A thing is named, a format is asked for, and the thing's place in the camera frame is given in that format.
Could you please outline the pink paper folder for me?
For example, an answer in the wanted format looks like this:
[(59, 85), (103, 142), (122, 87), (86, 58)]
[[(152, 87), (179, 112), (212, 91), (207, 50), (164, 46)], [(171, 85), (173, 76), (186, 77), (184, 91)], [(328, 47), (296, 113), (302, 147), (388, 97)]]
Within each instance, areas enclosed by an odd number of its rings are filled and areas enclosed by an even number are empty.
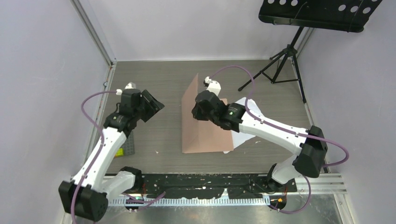
[(210, 121), (200, 121), (193, 118), (192, 109), (198, 94), (198, 75), (196, 75), (184, 92), (181, 99), (182, 122), (182, 152), (227, 154), (234, 150), (232, 133), (223, 130)]

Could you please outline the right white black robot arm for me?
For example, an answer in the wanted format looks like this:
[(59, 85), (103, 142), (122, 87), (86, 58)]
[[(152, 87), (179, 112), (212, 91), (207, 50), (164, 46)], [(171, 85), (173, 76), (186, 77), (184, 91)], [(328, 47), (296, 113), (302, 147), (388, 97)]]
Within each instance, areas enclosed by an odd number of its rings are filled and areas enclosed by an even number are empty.
[(267, 173), (265, 185), (271, 191), (279, 191), (296, 177), (317, 178), (320, 175), (327, 145), (319, 127), (287, 126), (238, 103), (225, 104), (208, 90), (196, 96), (191, 112), (196, 120), (210, 121), (223, 130), (260, 137), (289, 150), (293, 155), (282, 163), (275, 163)]

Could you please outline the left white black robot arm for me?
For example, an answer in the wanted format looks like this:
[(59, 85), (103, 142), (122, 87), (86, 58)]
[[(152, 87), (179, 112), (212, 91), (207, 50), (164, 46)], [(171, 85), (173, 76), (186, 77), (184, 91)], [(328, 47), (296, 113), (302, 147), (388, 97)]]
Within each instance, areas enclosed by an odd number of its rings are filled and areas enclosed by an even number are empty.
[[(120, 101), (115, 112), (108, 115), (100, 127), (87, 115), (84, 105), (89, 99), (105, 93), (120, 96)], [(136, 128), (137, 122), (147, 122), (164, 107), (147, 90), (133, 87), (101, 91), (82, 102), (81, 111), (98, 130), (99, 140), (77, 174), (69, 181), (62, 181), (58, 188), (64, 210), (70, 214), (73, 224), (78, 223), (79, 218), (97, 223), (104, 217), (110, 201), (127, 190), (132, 193), (142, 190), (142, 171), (133, 167), (123, 167), (109, 181), (103, 179), (116, 152)]]

